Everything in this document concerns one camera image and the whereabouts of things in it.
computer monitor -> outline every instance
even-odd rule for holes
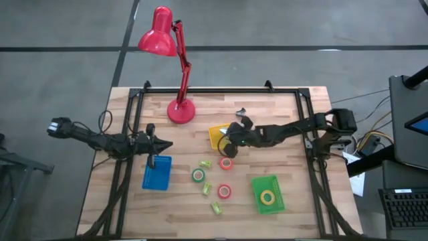
[[[404,126],[409,130],[428,135],[428,112],[407,121]]]

green tape roll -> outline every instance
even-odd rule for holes
[[[195,183],[201,183],[205,180],[205,172],[201,168],[196,168],[192,172],[192,180]]]

yellow tape roll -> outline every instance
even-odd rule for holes
[[[270,201],[266,201],[266,199],[265,199],[266,194],[270,196]],[[261,200],[262,204],[269,206],[275,202],[275,195],[270,190],[264,190],[260,195],[260,200]]]

red desk lamp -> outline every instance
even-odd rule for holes
[[[177,37],[183,78],[181,79],[181,87],[177,99],[169,103],[167,113],[174,123],[184,124],[191,121],[195,116],[195,105],[191,100],[186,99],[187,84],[189,83],[192,65],[187,61],[186,57],[183,23],[178,20],[173,24],[173,12],[165,6],[157,7],[153,15],[152,29],[142,36],[138,43],[138,48],[142,51],[162,56],[176,56],[177,49],[170,35],[171,29]]]

red tape roll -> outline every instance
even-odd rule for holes
[[[232,159],[230,159],[228,157],[223,157],[220,160],[220,167],[223,170],[230,170],[230,169],[232,169],[232,165],[233,165],[233,161],[232,161]]]
[[[219,186],[219,189],[217,190],[217,195],[221,199],[227,199],[230,197],[231,194],[232,194],[232,189],[230,189],[229,185],[226,185],[226,184],[221,184]]]

